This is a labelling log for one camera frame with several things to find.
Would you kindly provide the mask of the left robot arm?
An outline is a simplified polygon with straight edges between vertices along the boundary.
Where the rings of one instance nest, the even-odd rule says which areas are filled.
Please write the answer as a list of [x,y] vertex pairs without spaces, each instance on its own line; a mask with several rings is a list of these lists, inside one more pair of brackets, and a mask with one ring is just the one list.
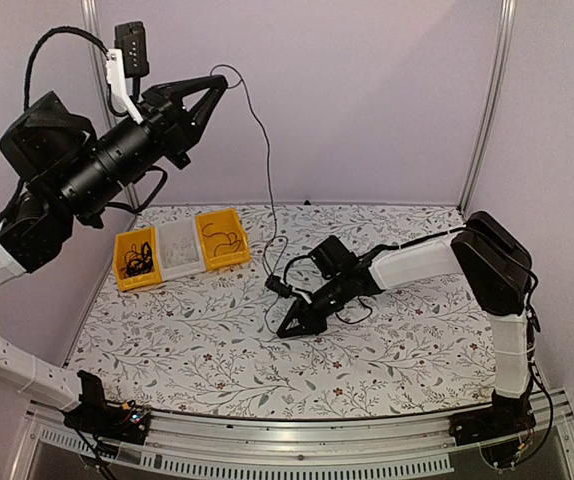
[[[103,136],[91,121],[44,94],[8,128],[0,150],[25,186],[0,223],[0,286],[56,258],[73,225],[100,229],[121,190],[157,170],[165,157],[177,169],[201,139],[228,82],[222,75],[154,85],[127,117]],[[0,336],[0,382],[78,419],[95,434],[115,426],[121,407],[109,404],[101,380],[74,373],[9,344]]]

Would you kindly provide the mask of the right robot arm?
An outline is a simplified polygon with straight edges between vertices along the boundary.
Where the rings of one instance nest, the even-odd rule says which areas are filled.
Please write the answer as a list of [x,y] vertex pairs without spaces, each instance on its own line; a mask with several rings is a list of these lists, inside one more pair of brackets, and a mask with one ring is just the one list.
[[484,427],[504,436],[519,424],[533,385],[529,369],[541,327],[532,297],[539,280],[527,249],[489,213],[478,211],[450,230],[402,245],[380,244],[362,255],[351,252],[335,235],[313,248],[306,259],[325,283],[314,292],[271,276],[268,289],[294,301],[277,329],[280,338],[317,335],[330,316],[347,303],[417,281],[461,275],[491,324],[495,349],[494,393],[503,398],[484,415]]

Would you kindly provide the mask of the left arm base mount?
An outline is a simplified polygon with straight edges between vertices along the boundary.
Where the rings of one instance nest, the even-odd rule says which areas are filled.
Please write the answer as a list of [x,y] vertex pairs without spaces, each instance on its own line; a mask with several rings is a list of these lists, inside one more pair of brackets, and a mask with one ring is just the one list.
[[134,400],[108,402],[100,378],[84,371],[77,377],[81,381],[79,405],[63,413],[64,425],[95,437],[143,445],[151,424],[151,407]]

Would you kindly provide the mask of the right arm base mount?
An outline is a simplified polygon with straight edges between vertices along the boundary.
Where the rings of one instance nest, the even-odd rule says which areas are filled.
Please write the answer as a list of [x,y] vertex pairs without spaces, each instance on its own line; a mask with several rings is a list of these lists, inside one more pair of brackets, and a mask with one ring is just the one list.
[[458,446],[493,441],[481,450],[483,460],[496,469],[514,467],[530,445],[536,420],[529,398],[492,394],[489,407],[454,414],[449,435]]

